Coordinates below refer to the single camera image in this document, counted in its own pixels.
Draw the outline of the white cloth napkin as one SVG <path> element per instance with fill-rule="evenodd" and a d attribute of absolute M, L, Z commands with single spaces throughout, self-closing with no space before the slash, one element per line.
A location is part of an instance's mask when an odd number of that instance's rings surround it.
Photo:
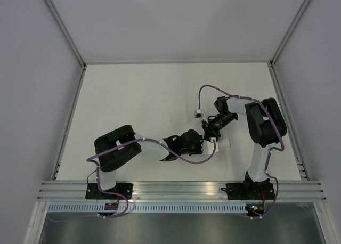
<path fill-rule="evenodd" d="M 195 130 L 199 135 L 204 135 L 204 131 L 201 127 L 200 122 L 191 121 L 188 124 L 186 124 L 179 133 L 182 134 L 190 129 Z M 221 137 L 218 139 L 218 145 L 219 147 L 222 147 L 223 149 L 229 148 L 231 146 L 230 140 L 226 135 L 221 135 Z"/>

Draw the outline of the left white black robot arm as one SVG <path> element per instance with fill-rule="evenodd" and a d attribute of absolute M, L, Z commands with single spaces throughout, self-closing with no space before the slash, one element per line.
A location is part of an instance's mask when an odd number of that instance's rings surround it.
<path fill-rule="evenodd" d="M 202 136 L 193 129 L 156 142 L 136 134 L 131 125 L 102 135 L 94 141 L 99 159 L 98 194 L 104 199 L 113 198 L 116 194 L 116 171 L 135 157 L 174 161 L 183 154 L 202 154 L 203 142 Z"/>

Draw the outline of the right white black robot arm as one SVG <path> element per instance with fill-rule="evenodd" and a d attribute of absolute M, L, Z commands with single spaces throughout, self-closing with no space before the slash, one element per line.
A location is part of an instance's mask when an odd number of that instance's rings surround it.
<path fill-rule="evenodd" d="M 267 172 L 271 152 L 283 151 L 282 137 L 287 126 L 274 98 L 256 101 L 250 98 L 219 97 L 214 103 L 218 114 L 202 120 L 204 139 L 221 137 L 221 130 L 230 122 L 245 116 L 250 138 L 254 142 L 253 156 L 243 182 L 243 192 L 250 199 L 257 198 L 270 181 Z"/>

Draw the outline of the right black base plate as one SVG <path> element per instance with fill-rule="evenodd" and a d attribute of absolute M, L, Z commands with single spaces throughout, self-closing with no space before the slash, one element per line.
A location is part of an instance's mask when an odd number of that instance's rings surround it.
<path fill-rule="evenodd" d="M 274 200 L 275 191 L 272 183 L 262 181 L 260 183 L 227 183 L 220 188 L 227 194 L 228 200 Z"/>

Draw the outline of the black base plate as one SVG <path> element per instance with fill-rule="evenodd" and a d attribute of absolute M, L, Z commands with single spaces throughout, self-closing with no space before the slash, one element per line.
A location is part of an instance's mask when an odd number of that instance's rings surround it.
<path fill-rule="evenodd" d="M 227 183 L 220 188 L 227 194 L 228 200 L 274 200 L 275 191 L 272 183 L 262 181 L 260 183 Z"/>
<path fill-rule="evenodd" d="M 89 183 L 87 185 L 85 199 L 86 200 L 127 200 L 132 198 L 132 183 L 117 183 L 112 189 L 100 191 L 97 183 Z"/>

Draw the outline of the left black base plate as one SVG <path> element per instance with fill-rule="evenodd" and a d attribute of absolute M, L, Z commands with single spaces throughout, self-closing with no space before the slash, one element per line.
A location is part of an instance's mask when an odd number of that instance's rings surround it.
<path fill-rule="evenodd" d="M 89 183 L 87 185 L 85 199 L 86 200 L 127 200 L 132 198 L 132 183 L 117 183 L 112 189 L 100 191 L 97 183 Z"/>

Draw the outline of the aluminium mounting rail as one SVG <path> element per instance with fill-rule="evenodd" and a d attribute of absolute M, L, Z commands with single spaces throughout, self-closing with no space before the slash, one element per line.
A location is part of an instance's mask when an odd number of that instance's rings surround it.
<path fill-rule="evenodd" d="M 44 181 L 38 201 L 85 201 L 95 193 L 86 181 Z M 137 202 L 225 202 L 228 194 L 222 189 L 241 184 L 240 181 L 128 181 L 132 185 L 131 199 Z M 322 184 L 318 181 L 280 181 L 277 202 L 326 202 Z"/>

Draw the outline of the left aluminium frame post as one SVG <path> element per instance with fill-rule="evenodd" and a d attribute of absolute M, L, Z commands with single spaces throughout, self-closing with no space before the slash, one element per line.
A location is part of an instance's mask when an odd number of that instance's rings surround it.
<path fill-rule="evenodd" d="M 53 3 L 53 0 L 42 0 L 45 6 L 47 7 L 51 17 L 53 18 L 56 26 L 58 27 L 61 35 L 63 36 L 64 40 L 66 41 L 71 53 L 77 60 L 78 64 L 82 69 L 86 68 L 86 63 L 83 60 L 78 48 L 76 47 L 75 42 L 73 41 L 66 25 L 64 24 L 58 9 L 56 8 L 55 4 Z"/>

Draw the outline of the aluminium frame post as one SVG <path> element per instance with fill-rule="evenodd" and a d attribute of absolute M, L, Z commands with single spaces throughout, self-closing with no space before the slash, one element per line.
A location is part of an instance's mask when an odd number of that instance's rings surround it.
<path fill-rule="evenodd" d="M 279 46 L 277 47 L 273 57 L 271 57 L 271 59 L 268 62 L 268 66 L 273 68 L 273 66 L 275 65 L 275 63 L 279 60 L 279 58 L 281 57 L 281 54 L 283 52 L 283 50 L 285 49 L 287 43 L 289 42 L 292 34 L 294 33 L 296 27 L 298 26 L 301 18 L 303 17 L 304 13 L 306 12 L 306 10 L 308 9 L 310 3 L 312 0 L 303 0 L 302 3 L 300 4 L 293 20 L 291 21 L 288 29 L 286 30 Z"/>
<path fill-rule="evenodd" d="M 83 60 L 78 48 L 76 47 L 75 42 L 73 41 L 66 25 L 64 24 L 58 9 L 56 8 L 55 4 L 53 3 L 53 0 L 42 0 L 45 6 L 47 7 L 51 17 L 53 18 L 56 26 L 58 27 L 61 35 L 63 36 L 64 40 L 66 41 L 71 53 L 77 60 L 78 64 L 82 69 L 86 68 L 86 63 Z"/>

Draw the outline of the right aluminium frame post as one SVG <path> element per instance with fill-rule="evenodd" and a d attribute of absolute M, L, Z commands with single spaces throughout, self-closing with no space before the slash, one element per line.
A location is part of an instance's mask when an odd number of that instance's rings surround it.
<path fill-rule="evenodd" d="M 289 42 L 292 34 L 294 33 L 296 27 L 298 26 L 301 18 L 303 17 L 304 13 L 306 12 L 306 10 L 308 9 L 310 3 L 312 0 L 303 0 L 302 3 L 300 4 L 293 20 L 291 21 L 288 29 L 286 30 L 279 46 L 277 47 L 273 57 L 271 57 L 271 59 L 268 62 L 268 66 L 273 68 L 273 66 L 275 65 L 275 63 L 279 60 L 279 58 L 281 57 L 281 54 L 283 52 L 283 50 L 285 49 L 287 43 Z"/>

